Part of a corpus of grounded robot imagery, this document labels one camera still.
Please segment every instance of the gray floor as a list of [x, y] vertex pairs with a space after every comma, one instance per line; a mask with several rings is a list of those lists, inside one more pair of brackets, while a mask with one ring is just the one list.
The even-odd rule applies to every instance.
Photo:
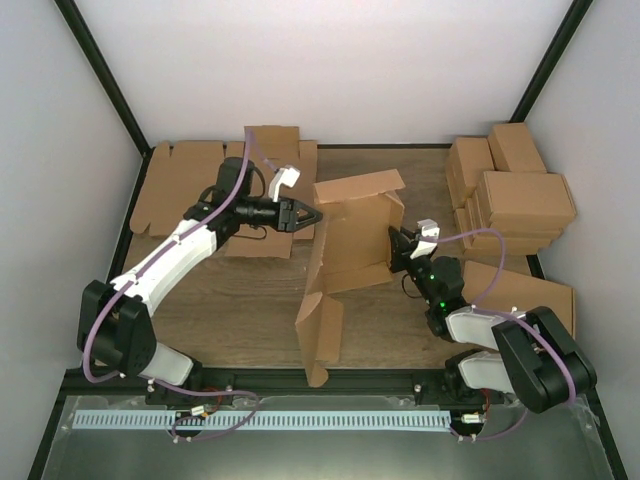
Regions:
[[[74, 409], [86, 408], [80, 400], [65, 409], [45, 479], [612, 478], [595, 420], [580, 406], [530, 414], [508, 437], [476, 444], [443, 433], [239, 432], [174, 445], [159, 431], [69, 429]], [[110, 408], [139, 408], [115, 400]], [[295, 403], [288, 399], [286, 408]], [[485, 428], [503, 429], [518, 414], [494, 407]]]

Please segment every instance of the robotic arm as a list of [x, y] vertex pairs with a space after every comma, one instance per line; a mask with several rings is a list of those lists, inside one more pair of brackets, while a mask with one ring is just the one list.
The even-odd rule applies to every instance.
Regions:
[[296, 232], [322, 219], [322, 214], [309, 205], [280, 195], [281, 187], [293, 187], [300, 175], [290, 166], [276, 172], [269, 185], [270, 198], [251, 197], [252, 174], [257, 170], [249, 161], [237, 195], [217, 217], [198, 228], [227, 200], [241, 166], [241, 158], [225, 159], [216, 184], [202, 192], [198, 202], [187, 210], [174, 232], [158, 248], [109, 284], [96, 280], [85, 288], [77, 338], [80, 350], [84, 350], [89, 331], [106, 303], [124, 289], [124, 295], [98, 330], [92, 357], [123, 375], [140, 375], [197, 389], [197, 385], [192, 385], [195, 381], [192, 377], [202, 365], [156, 341], [151, 317], [164, 297], [193, 267], [235, 235], [241, 225]]
[[[418, 226], [415, 232], [389, 228], [391, 271], [406, 271], [410, 276], [428, 305], [427, 324], [435, 336], [499, 352], [472, 349], [447, 360], [448, 389], [456, 396], [483, 388], [513, 393], [535, 413], [565, 402], [568, 381], [545, 346], [518, 323], [470, 305], [462, 296], [460, 261], [452, 257], [432, 260], [439, 235], [437, 224], [425, 220]], [[553, 349], [566, 366], [576, 393], [595, 386], [593, 366], [551, 309], [537, 307], [511, 315], [539, 333]]]

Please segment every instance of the brown cardboard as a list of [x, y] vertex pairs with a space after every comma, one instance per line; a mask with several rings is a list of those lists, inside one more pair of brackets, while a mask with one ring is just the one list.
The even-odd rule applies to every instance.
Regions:
[[324, 363], [338, 361], [342, 340], [344, 308], [327, 295], [324, 279], [328, 223], [324, 219], [316, 229], [305, 295], [295, 323], [302, 363], [311, 387], [320, 387], [329, 378]]
[[449, 151], [458, 192], [469, 198], [484, 171], [494, 170], [491, 150], [486, 138], [459, 137]]
[[133, 233], [166, 236], [198, 195], [214, 184], [224, 160], [222, 142], [168, 142], [156, 146], [129, 221]]
[[[469, 212], [459, 208], [454, 212], [456, 225], [460, 233], [472, 230]], [[548, 247], [551, 240], [543, 238], [509, 237], [504, 239], [506, 255], [535, 255], [541, 248]], [[465, 256], [500, 255], [500, 241], [495, 237], [473, 235], [462, 239]]]
[[496, 170], [547, 172], [533, 137], [524, 123], [494, 125], [488, 140]]
[[562, 175], [484, 172], [477, 191], [485, 221], [506, 230], [556, 230], [576, 216]]
[[[262, 152], [276, 167], [293, 165], [301, 172], [295, 187], [284, 189], [283, 195], [300, 200], [307, 205], [313, 205], [313, 182], [315, 182], [318, 169], [317, 143], [307, 140], [300, 141], [298, 127], [259, 126], [245, 127], [254, 133], [256, 143]], [[229, 142], [227, 144], [227, 157], [242, 157], [244, 154], [244, 142]], [[261, 160], [258, 150], [252, 148], [249, 159], [260, 169], [265, 177], [267, 187], [273, 180], [274, 172]], [[251, 193], [261, 193], [260, 182], [254, 181]], [[289, 233], [275, 232], [267, 229], [267, 238], [257, 242], [243, 238], [231, 238], [225, 253], [230, 257], [280, 257], [289, 258], [293, 239], [310, 240], [313, 238], [314, 227], [307, 227], [293, 236]], [[255, 236], [255, 232], [243, 226], [239, 235]]]
[[400, 228], [404, 188], [397, 170], [314, 185], [315, 206], [328, 220], [323, 262], [329, 293], [391, 281], [390, 225]]
[[[487, 224], [482, 216], [482, 210], [480, 209], [480, 203], [478, 201], [478, 192], [475, 191], [471, 195], [470, 198], [467, 199], [465, 203], [465, 208], [469, 212], [469, 216], [471, 217], [471, 227], [472, 228], [494, 228], [498, 230], [503, 237], [519, 237], [519, 238], [545, 238], [548, 240], [555, 240], [560, 235], [562, 235], [562, 229], [555, 230], [534, 230], [534, 229], [525, 229], [522, 231], [512, 231], [502, 228], [499, 223], [493, 222]], [[479, 237], [494, 237], [490, 233], [480, 233]]]
[[[482, 263], [465, 262], [462, 294], [467, 301], [473, 301], [487, 288], [496, 270]], [[521, 311], [549, 307], [575, 336], [575, 291], [566, 285], [504, 270], [491, 293], [478, 306], [503, 312], [510, 312], [514, 306]]]
[[450, 159], [444, 164], [444, 173], [447, 178], [447, 186], [449, 187], [449, 195], [451, 197], [451, 206], [455, 210], [461, 208], [464, 205], [464, 195], [461, 195], [458, 191], [458, 182], [453, 174], [453, 166]]

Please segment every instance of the white panel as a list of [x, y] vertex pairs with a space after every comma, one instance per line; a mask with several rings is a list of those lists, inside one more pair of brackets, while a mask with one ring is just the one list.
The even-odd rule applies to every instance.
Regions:
[[26, 478], [66, 367], [80, 296], [104, 278], [139, 155], [51, 1], [0, 15], [2, 478]]
[[513, 113], [569, 0], [78, 2], [150, 142], [446, 142]]
[[594, 2], [531, 113], [550, 170], [578, 210], [541, 255], [545, 273], [577, 288], [577, 338], [629, 478], [640, 478], [640, 3]]

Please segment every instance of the stack of cardboard boxes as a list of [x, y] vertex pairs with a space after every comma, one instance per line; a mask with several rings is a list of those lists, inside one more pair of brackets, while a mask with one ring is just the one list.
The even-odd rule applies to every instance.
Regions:
[[[509, 255], [538, 253], [576, 216], [565, 178], [547, 173], [524, 123], [496, 125], [488, 139], [458, 138], [445, 171], [460, 232], [494, 228]], [[500, 254], [490, 233], [462, 244], [466, 256]]]

